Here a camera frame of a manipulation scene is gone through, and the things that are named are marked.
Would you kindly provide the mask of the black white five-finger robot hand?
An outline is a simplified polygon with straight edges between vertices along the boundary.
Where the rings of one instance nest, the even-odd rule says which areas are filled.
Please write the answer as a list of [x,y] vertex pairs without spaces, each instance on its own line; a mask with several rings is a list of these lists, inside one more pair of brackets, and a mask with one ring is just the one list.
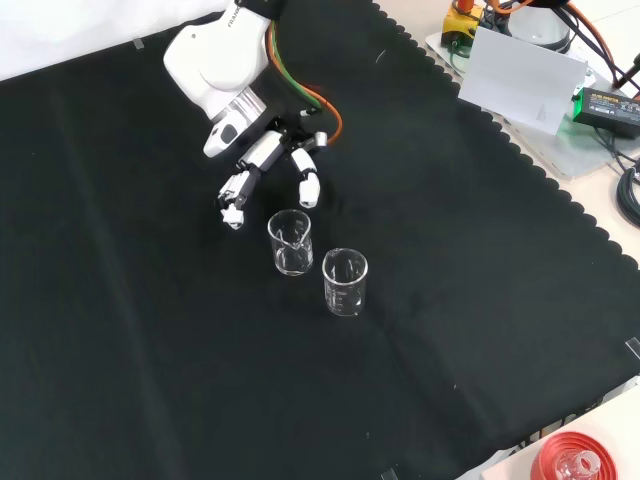
[[301,119],[287,121],[277,117],[265,133],[240,157],[233,174],[220,188],[217,202],[224,224],[233,230],[244,224],[243,208],[260,178],[280,159],[290,160],[299,174],[299,204],[315,208],[321,186],[312,155],[329,145],[324,131],[311,133]]

